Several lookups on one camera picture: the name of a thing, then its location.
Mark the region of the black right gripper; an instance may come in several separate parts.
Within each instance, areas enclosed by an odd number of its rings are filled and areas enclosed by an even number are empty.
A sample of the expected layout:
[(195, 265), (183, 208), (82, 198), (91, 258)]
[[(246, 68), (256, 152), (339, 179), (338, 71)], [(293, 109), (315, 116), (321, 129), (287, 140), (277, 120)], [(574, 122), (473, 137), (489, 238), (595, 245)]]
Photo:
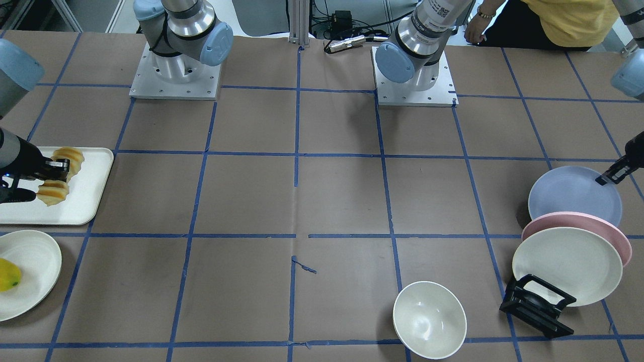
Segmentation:
[[(18, 179), (67, 181), (70, 160), (44, 158), (41, 151), (12, 132), (2, 128), (1, 174)], [(1, 188), (1, 204), (24, 203), (36, 199), (35, 192), (23, 188)]]

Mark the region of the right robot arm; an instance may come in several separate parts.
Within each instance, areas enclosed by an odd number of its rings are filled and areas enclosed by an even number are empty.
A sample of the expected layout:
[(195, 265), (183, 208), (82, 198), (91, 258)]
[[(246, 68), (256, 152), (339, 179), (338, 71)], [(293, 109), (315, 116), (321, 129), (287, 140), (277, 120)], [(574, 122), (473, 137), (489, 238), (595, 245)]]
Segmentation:
[[(234, 41), (228, 23), (207, 1), (135, 1), (133, 11), (147, 41), (129, 96), (147, 100), (214, 100), (221, 64)], [(63, 147), (52, 156), (14, 133), (1, 132), (1, 202), (66, 199), (84, 156)]]

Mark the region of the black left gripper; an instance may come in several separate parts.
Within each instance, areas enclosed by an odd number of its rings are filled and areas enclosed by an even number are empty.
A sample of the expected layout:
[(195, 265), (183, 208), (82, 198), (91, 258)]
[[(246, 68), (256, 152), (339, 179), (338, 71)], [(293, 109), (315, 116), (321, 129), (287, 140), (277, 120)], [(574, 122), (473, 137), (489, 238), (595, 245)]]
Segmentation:
[(596, 183), (601, 186), (607, 184), (619, 184), (626, 178), (631, 171), (643, 167), (643, 135), (639, 133), (625, 145), (625, 154), (603, 174), (596, 177)]

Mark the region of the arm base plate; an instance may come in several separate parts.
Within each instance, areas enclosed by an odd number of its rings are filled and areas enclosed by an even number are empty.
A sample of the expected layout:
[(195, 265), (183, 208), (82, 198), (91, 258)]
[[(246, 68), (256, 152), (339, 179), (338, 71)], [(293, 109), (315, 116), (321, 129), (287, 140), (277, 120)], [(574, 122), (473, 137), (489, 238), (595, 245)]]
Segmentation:
[(423, 67), (410, 81), (391, 82), (377, 67), (377, 47), (372, 47), (373, 76), (380, 106), (453, 107), (459, 104), (446, 53), (439, 63)]
[(181, 54), (161, 57), (143, 48), (129, 91), (134, 99), (215, 101), (221, 65), (207, 66)]

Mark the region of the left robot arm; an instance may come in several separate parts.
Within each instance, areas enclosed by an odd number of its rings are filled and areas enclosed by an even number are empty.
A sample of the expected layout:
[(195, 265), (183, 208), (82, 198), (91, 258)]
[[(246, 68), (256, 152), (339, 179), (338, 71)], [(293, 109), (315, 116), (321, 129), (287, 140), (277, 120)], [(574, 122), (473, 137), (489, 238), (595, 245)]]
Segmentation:
[[(642, 1), (614, 1), (635, 48), (611, 84), (642, 101)], [(452, 107), (458, 103), (444, 48), (469, 1), (421, 1), (391, 36), (372, 48), (373, 76), (381, 105)]]

